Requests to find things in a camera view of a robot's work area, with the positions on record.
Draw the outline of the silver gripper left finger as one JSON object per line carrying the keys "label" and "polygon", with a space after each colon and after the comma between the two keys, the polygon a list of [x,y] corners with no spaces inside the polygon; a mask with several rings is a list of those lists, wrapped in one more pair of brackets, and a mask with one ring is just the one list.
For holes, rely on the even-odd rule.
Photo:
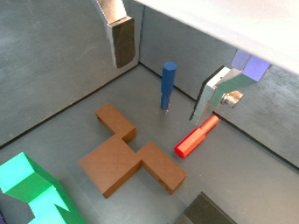
{"label": "silver gripper left finger", "polygon": [[126,15],[122,0],[93,1],[106,25],[113,64],[121,68],[136,56],[134,19]]}

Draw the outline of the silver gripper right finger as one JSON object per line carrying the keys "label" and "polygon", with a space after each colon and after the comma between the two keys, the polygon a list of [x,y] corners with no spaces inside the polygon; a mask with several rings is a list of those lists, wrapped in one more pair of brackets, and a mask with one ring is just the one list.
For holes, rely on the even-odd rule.
{"label": "silver gripper right finger", "polygon": [[240,88],[256,83],[237,69],[221,66],[201,83],[199,96],[191,113],[191,122],[199,125],[219,106],[225,94],[237,91]]}

